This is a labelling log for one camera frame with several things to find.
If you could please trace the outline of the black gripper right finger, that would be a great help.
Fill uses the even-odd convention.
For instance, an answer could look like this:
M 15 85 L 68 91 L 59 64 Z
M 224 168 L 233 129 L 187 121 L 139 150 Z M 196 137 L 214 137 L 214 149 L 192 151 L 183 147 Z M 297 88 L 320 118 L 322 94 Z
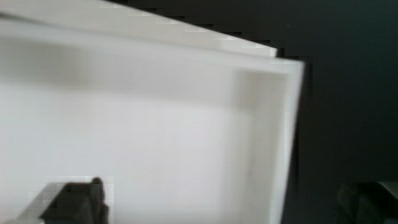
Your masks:
M 340 185 L 334 224 L 398 224 L 398 182 Z

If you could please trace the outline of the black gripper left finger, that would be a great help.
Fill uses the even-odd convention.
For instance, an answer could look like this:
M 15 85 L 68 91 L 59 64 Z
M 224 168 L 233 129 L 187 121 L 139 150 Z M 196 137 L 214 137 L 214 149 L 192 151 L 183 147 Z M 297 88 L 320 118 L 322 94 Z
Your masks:
M 39 192 L 18 224 L 111 224 L 105 184 L 100 177 L 89 182 L 50 183 Z

